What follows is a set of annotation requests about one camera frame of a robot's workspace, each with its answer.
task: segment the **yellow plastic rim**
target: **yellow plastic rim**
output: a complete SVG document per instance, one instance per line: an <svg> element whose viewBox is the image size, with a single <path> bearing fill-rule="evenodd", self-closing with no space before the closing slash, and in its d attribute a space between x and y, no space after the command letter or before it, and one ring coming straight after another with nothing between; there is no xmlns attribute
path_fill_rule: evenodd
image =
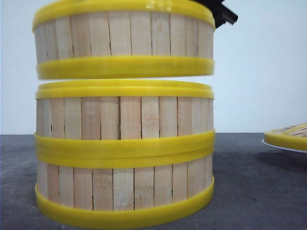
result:
<svg viewBox="0 0 307 230"><path fill-rule="evenodd" d="M58 139L35 134L35 148L39 160L54 165L140 168L187 162L212 154L214 136L214 130L181 137L127 140Z"/></svg>
<svg viewBox="0 0 307 230"><path fill-rule="evenodd" d="M264 133L264 142L287 149L307 151L307 138L288 135L289 132L305 127L306 125L307 124L289 129L284 133L276 133L276 129L267 131Z"/></svg>
<svg viewBox="0 0 307 230"><path fill-rule="evenodd" d="M215 28L211 11L190 0L61 0L36 12L33 30L39 24L59 17L99 11L158 11L182 14L203 20Z"/></svg>
<svg viewBox="0 0 307 230"><path fill-rule="evenodd" d="M214 74L214 61L200 57L109 56L48 61L36 67L39 79L118 79Z"/></svg>
<svg viewBox="0 0 307 230"><path fill-rule="evenodd" d="M56 97L174 96L214 99L208 85L174 80L72 80L40 85L36 99Z"/></svg>
<svg viewBox="0 0 307 230"><path fill-rule="evenodd" d="M131 211L91 211L62 206L45 199L35 186L38 209L47 217L68 225L91 229L131 229L168 223L205 207L213 197L212 183L203 192L170 205Z"/></svg>

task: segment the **bamboo steamer tier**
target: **bamboo steamer tier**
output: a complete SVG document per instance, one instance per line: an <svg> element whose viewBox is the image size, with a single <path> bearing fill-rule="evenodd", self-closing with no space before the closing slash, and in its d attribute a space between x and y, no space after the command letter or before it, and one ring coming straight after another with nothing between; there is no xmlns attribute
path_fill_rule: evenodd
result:
<svg viewBox="0 0 307 230"><path fill-rule="evenodd" d="M267 131L264 142L285 150L307 153L307 123Z"/></svg>
<svg viewBox="0 0 307 230"><path fill-rule="evenodd" d="M211 75L214 19L191 0L62 0L33 21L40 79Z"/></svg>
<svg viewBox="0 0 307 230"><path fill-rule="evenodd" d="M166 223L213 196L213 92L166 80L74 80L36 93L38 208L95 229Z"/></svg>

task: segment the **dark gray table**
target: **dark gray table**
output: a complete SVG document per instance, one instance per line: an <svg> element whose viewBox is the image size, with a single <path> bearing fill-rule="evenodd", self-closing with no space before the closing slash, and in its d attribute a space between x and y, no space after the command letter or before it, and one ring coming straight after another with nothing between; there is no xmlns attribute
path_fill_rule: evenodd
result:
<svg viewBox="0 0 307 230"><path fill-rule="evenodd" d="M307 167L261 143L262 134L217 134L215 194L203 210L148 230L307 229ZM35 207L34 141L1 136L1 229L76 230Z"/></svg>

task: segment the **white wall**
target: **white wall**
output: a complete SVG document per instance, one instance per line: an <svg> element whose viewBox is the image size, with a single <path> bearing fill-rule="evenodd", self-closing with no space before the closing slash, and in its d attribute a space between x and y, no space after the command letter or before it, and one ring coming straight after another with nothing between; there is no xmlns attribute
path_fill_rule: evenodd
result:
<svg viewBox="0 0 307 230"><path fill-rule="evenodd" d="M35 131L33 15L50 0L1 1L1 133ZM172 80L213 86L218 132L307 122L307 1L226 0L239 15L214 38L215 75Z"/></svg>

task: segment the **wooden slat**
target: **wooden slat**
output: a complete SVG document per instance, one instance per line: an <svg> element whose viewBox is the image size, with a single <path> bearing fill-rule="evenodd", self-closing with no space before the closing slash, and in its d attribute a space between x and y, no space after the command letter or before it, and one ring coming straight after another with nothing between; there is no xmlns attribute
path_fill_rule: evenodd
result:
<svg viewBox="0 0 307 230"><path fill-rule="evenodd" d="M41 99L43 108L43 129L42 136L51 137L51 101L50 99Z"/></svg>
<svg viewBox="0 0 307 230"><path fill-rule="evenodd" d="M177 98L159 97L160 137L177 136ZM154 205L172 203L172 165L154 168Z"/></svg>
<svg viewBox="0 0 307 230"><path fill-rule="evenodd" d="M65 138L81 139L81 99L65 98Z"/></svg>
<svg viewBox="0 0 307 230"><path fill-rule="evenodd" d="M55 21L45 23L45 35L48 61L57 60L59 55Z"/></svg>
<svg viewBox="0 0 307 230"><path fill-rule="evenodd" d="M187 33L187 56L197 57L198 56L198 20L196 18L187 17L186 22L186 33Z"/></svg>
<svg viewBox="0 0 307 230"><path fill-rule="evenodd" d="M169 14L151 12L153 55L170 55Z"/></svg>
<svg viewBox="0 0 307 230"><path fill-rule="evenodd" d="M110 56L110 35L107 12L88 15L92 56Z"/></svg>
<svg viewBox="0 0 307 230"><path fill-rule="evenodd" d="M213 130L213 100L203 99L202 101L202 114L204 117L203 124L204 131L208 132ZM213 173L213 155L210 154L205 158L205 186L208 187L212 182Z"/></svg>
<svg viewBox="0 0 307 230"><path fill-rule="evenodd" d="M118 139L118 97L100 98L101 139ZM94 210L113 210L112 169L93 169Z"/></svg>
<svg viewBox="0 0 307 230"><path fill-rule="evenodd" d="M44 24L38 25L34 30L35 46L36 46L36 59L37 63L47 61L47 47Z"/></svg>
<svg viewBox="0 0 307 230"><path fill-rule="evenodd" d="M203 98L191 99L192 134L203 133L202 101ZM205 158L188 162L188 198L205 189Z"/></svg>
<svg viewBox="0 0 307 230"><path fill-rule="evenodd" d="M81 98L81 138L100 139L100 98ZM74 205L93 209L93 172L91 169L74 169Z"/></svg>
<svg viewBox="0 0 307 230"><path fill-rule="evenodd" d="M186 55L186 17L179 14L170 14L170 41L171 55Z"/></svg>
<svg viewBox="0 0 307 230"><path fill-rule="evenodd" d="M151 55L151 25L149 11L130 13L132 55Z"/></svg>
<svg viewBox="0 0 307 230"><path fill-rule="evenodd" d="M81 98L83 140L100 140L100 97Z"/></svg>
<svg viewBox="0 0 307 230"><path fill-rule="evenodd" d="M204 132L213 130L213 100L202 100L202 125Z"/></svg>
<svg viewBox="0 0 307 230"><path fill-rule="evenodd" d="M141 98L120 98L120 138L141 138ZM132 210L134 201L133 169L113 170L114 210Z"/></svg>
<svg viewBox="0 0 307 230"><path fill-rule="evenodd" d="M64 138L64 99L51 99L51 137Z"/></svg>
<svg viewBox="0 0 307 230"><path fill-rule="evenodd" d="M64 100L52 98L51 100L51 137L64 138ZM48 165L48 198L59 203L59 167Z"/></svg>
<svg viewBox="0 0 307 230"><path fill-rule="evenodd" d="M71 16L71 37L74 57L88 57L91 55L87 13Z"/></svg>
<svg viewBox="0 0 307 230"><path fill-rule="evenodd" d="M205 174L205 183L206 183L206 187L208 187L209 185L211 185L212 183L212 173L213 173L213 155L210 154L208 156L206 156L205 158L205 169L206 169L206 174Z"/></svg>
<svg viewBox="0 0 307 230"><path fill-rule="evenodd" d="M178 136L192 133L191 98L177 98ZM186 162L173 165L173 202L187 199L187 166Z"/></svg>
<svg viewBox="0 0 307 230"><path fill-rule="evenodd" d="M69 16L56 18L59 59L72 58L71 20Z"/></svg>
<svg viewBox="0 0 307 230"><path fill-rule="evenodd" d="M66 139L81 139L81 100L64 99L64 125ZM74 207L73 168L59 167L59 202Z"/></svg>
<svg viewBox="0 0 307 230"><path fill-rule="evenodd" d="M59 167L59 203L69 207L73 204L73 168Z"/></svg>
<svg viewBox="0 0 307 230"><path fill-rule="evenodd" d="M131 55L130 13L110 11L108 16L111 55Z"/></svg>
<svg viewBox="0 0 307 230"><path fill-rule="evenodd" d="M74 169L74 207L93 210L92 169Z"/></svg>
<svg viewBox="0 0 307 230"><path fill-rule="evenodd" d="M44 112L43 112L44 101L38 99L36 101L36 132L38 135L43 136L44 134ZM47 198L48 185L47 185L47 164L37 160L37 188L40 194Z"/></svg>
<svg viewBox="0 0 307 230"><path fill-rule="evenodd" d="M198 55L201 58L213 58L213 27L198 21Z"/></svg>
<svg viewBox="0 0 307 230"><path fill-rule="evenodd" d="M119 98L102 97L101 139L119 139Z"/></svg>
<svg viewBox="0 0 307 230"><path fill-rule="evenodd" d="M48 173L48 200L59 202L59 166L47 164Z"/></svg>
<svg viewBox="0 0 307 230"><path fill-rule="evenodd" d="M159 137L159 99L142 97L142 139ZM134 209L154 206L154 168L134 169Z"/></svg>
<svg viewBox="0 0 307 230"><path fill-rule="evenodd" d="M42 103L42 136L51 137L51 104L50 99L41 99ZM40 182L39 191L41 194L49 199L49 167L48 164L41 161L40 163Z"/></svg>
<svg viewBox="0 0 307 230"><path fill-rule="evenodd" d="M36 133L40 136L43 135L43 101L42 99L36 100Z"/></svg>

